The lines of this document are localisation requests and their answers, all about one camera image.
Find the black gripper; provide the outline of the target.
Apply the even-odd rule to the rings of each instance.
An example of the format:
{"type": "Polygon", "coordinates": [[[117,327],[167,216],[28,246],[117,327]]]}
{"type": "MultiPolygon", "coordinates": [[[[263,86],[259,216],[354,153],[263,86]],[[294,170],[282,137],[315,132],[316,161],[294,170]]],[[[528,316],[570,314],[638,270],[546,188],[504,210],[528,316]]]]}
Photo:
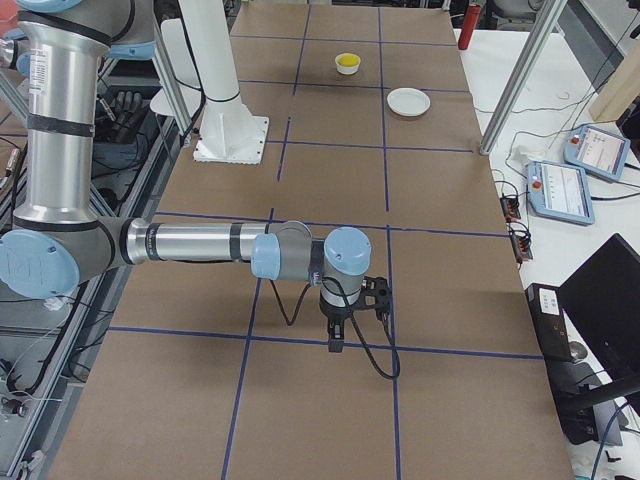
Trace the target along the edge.
{"type": "Polygon", "coordinates": [[[344,346],[345,320],[357,310],[356,305],[335,306],[321,298],[320,310],[327,318],[328,350],[341,352],[344,346]]]}

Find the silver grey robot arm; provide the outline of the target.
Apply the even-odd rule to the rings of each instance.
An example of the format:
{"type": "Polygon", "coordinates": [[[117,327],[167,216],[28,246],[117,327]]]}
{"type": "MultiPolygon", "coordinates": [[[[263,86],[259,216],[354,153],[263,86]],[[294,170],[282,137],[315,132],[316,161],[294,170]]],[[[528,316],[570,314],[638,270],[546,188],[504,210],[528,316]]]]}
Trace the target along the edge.
{"type": "Polygon", "coordinates": [[[99,216],[89,206],[98,68],[102,57],[150,58],[156,20],[149,1],[22,1],[18,23],[31,46],[29,164],[25,201],[1,239],[1,278],[46,299],[110,269],[144,261],[237,262],[270,281],[319,286],[328,348],[365,307],[371,244],[341,227],[315,238],[296,221],[149,223],[99,216]]]}

